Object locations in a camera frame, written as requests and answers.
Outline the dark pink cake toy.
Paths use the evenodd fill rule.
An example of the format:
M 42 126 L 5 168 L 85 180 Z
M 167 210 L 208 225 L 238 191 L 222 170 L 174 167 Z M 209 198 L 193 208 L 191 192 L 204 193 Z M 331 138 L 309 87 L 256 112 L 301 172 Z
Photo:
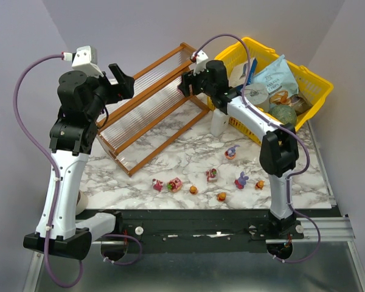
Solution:
M 157 190 L 158 192 L 160 192 L 163 189 L 164 186 L 164 182 L 160 181 L 158 179 L 152 179 L 152 187 L 153 189 Z

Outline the pink strawberry cake toy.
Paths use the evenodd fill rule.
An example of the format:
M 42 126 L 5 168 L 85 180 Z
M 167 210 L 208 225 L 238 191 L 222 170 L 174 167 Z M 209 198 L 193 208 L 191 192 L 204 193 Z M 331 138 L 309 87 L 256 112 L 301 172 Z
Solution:
M 176 177 L 174 179 L 171 179 L 168 184 L 167 184 L 167 189 L 170 191 L 170 192 L 178 192 L 183 186 L 183 183 L 182 181 Z

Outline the purple sitting bunny toy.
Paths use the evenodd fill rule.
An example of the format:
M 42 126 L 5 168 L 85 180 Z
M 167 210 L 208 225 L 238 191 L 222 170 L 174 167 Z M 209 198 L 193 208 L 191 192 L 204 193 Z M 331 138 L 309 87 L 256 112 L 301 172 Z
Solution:
M 235 184 L 236 188 L 244 189 L 248 180 L 249 180 L 249 176 L 246 175 L 244 171 L 242 171 L 240 173 L 240 176 L 237 179 L 235 179 L 234 184 Z

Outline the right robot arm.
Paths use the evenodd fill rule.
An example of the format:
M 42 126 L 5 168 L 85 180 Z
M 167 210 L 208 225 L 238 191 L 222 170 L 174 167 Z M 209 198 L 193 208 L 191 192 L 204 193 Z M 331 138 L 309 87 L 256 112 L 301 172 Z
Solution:
M 186 97 L 200 93 L 209 96 L 216 109 L 241 122 L 259 139 L 259 163 L 269 176 L 271 189 L 268 230 L 278 235 L 287 233 L 296 222 L 291 200 L 291 174 L 299 159 L 294 126 L 268 117 L 241 90 L 229 86 L 222 61 L 201 61 L 198 57 L 191 61 L 195 68 L 182 74 L 178 89 Z

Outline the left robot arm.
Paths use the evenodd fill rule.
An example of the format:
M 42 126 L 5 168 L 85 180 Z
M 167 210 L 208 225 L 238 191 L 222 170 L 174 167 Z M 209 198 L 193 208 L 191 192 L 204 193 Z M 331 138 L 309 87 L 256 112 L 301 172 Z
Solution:
M 115 84 L 104 72 L 91 75 L 84 69 L 66 72 L 58 80 L 61 107 L 49 133 L 49 187 L 36 230 L 24 237 L 27 249 L 83 260 L 92 242 L 119 226 L 117 212 L 101 212 L 84 223 L 75 222 L 80 181 L 99 130 L 97 119 L 106 105 L 134 95 L 134 78 L 115 63 L 108 67 Z

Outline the wooden tiered shelf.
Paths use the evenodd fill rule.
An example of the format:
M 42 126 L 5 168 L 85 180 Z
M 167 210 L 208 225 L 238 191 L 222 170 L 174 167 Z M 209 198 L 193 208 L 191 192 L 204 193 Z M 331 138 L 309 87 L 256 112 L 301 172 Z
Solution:
M 194 51 L 192 46 L 181 43 L 135 74 L 134 97 L 120 105 L 109 106 L 109 116 L 98 122 L 97 138 L 101 146 L 128 176 L 133 176 L 210 111 L 197 96 L 184 97 L 177 90 L 181 74 L 190 70 L 190 57 Z M 145 158 L 130 166 L 123 156 L 124 151 L 184 105 L 194 105 L 198 114 L 184 122 L 175 134 Z

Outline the blue white box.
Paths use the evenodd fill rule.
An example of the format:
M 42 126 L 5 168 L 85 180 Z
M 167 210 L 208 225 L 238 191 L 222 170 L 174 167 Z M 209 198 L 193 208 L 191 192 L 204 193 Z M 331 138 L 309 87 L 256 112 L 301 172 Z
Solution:
M 246 85 L 252 83 L 253 76 L 255 74 L 258 61 L 255 57 L 250 59 L 250 71 L 248 71 L 248 62 L 241 63 L 235 66 L 229 77 L 229 86 L 233 88 L 242 88 L 242 83 L 246 81 Z

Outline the white bottle grey cap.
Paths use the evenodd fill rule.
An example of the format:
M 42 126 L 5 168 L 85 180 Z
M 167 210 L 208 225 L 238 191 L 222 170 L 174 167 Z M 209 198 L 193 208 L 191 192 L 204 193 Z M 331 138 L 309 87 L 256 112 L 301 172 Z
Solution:
M 213 116 L 211 120 L 210 133 L 214 137 L 219 137 L 223 134 L 229 125 L 229 116 L 219 109 L 213 111 Z

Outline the grey round tin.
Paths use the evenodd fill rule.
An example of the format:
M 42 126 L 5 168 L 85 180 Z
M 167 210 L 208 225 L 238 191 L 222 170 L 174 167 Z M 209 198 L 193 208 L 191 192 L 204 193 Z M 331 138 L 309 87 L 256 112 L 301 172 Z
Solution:
M 267 113 L 269 111 L 269 93 L 263 83 L 252 83 L 245 87 L 245 97 L 257 108 Z

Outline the light blue chips bag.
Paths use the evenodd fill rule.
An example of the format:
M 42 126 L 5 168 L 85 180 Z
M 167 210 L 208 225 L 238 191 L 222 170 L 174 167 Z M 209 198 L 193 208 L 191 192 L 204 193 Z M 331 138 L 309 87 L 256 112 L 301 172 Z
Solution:
M 298 83 L 284 55 L 255 74 L 252 83 L 266 86 L 272 105 L 289 105 L 290 97 L 299 93 Z

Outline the green melon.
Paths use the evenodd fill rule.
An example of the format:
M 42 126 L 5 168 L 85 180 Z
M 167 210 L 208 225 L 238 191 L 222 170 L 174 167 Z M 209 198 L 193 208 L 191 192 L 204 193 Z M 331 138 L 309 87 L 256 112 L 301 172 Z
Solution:
M 288 105 L 276 105 L 268 113 L 284 125 L 288 123 L 297 125 L 296 111 Z

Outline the pink white cake toy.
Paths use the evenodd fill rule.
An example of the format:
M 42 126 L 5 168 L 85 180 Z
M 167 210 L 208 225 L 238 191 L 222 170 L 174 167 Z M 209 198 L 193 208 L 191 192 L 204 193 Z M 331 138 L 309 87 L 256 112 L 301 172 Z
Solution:
M 206 180 L 208 183 L 216 182 L 218 180 L 218 172 L 216 168 L 211 168 L 206 171 Z

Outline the brown snack packet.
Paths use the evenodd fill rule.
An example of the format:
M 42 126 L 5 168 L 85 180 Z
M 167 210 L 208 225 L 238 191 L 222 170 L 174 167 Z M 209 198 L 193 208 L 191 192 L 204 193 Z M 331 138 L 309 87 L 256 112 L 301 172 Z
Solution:
M 289 106 L 295 110 L 296 115 L 299 116 L 312 108 L 310 101 L 303 95 L 303 93 L 295 94 L 290 97 Z

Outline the small burger toy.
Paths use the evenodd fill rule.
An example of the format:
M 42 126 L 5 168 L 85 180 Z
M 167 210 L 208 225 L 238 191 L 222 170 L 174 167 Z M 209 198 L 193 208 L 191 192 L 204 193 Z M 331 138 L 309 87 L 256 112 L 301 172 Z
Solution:
M 196 195 L 198 193 L 198 189 L 196 186 L 190 186 L 189 188 L 189 192 L 192 194 L 192 195 Z

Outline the orange bear toy front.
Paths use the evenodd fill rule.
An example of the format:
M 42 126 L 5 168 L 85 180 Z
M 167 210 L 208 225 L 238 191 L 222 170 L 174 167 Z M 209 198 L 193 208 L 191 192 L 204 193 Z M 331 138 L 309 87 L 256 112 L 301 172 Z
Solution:
M 217 200 L 218 201 L 225 201 L 227 197 L 227 194 L 225 192 L 221 192 L 217 195 Z

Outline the orange bear toy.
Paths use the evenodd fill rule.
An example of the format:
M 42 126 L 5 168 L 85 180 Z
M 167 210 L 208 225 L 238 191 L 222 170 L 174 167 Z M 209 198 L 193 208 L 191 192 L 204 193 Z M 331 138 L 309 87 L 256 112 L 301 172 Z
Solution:
M 227 197 L 227 194 L 225 192 L 221 192 L 217 195 L 217 200 L 218 201 L 225 201 Z
M 259 189 L 259 190 L 262 190 L 262 189 L 263 189 L 263 187 L 264 187 L 264 185 L 265 185 L 265 182 L 264 182 L 263 180 L 260 180 L 260 181 L 258 181 L 258 182 L 255 184 L 255 188 L 256 188 L 256 189 Z

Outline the orange bear toy right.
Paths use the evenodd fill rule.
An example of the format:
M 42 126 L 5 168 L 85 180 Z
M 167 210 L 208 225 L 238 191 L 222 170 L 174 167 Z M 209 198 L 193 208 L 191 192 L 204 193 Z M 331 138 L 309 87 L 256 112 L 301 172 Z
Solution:
M 262 189 L 263 189 L 263 187 L 264 187 L 264 185 L 265 185 L 265 182 L 264 182 L 263 180 L 260 180 L 260 181 L 258 181 L 258 182 L 255 184 L 255 188 L 256 188 L 256 189 L 259 189 L 259 190 L 262 190 Z

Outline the tape roll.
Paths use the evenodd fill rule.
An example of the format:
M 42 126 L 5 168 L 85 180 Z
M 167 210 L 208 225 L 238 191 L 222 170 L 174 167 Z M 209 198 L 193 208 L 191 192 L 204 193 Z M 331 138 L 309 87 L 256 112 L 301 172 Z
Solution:
M 88 197 L 81 191 L 78 191 L 77 204 L 75 208 L 75 215 L 82 213 L 88 205 Z

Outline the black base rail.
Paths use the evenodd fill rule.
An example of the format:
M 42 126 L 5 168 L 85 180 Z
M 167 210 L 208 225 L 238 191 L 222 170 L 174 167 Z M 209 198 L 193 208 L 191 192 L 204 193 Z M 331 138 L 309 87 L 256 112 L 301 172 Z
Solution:
M 138 239 L 102 237 L 104 251 L 129 254 L 265 253 L 269 242 L 303 239 L 301 223 L 275 223 L 267 209 L 120 210 L 118 232 Z

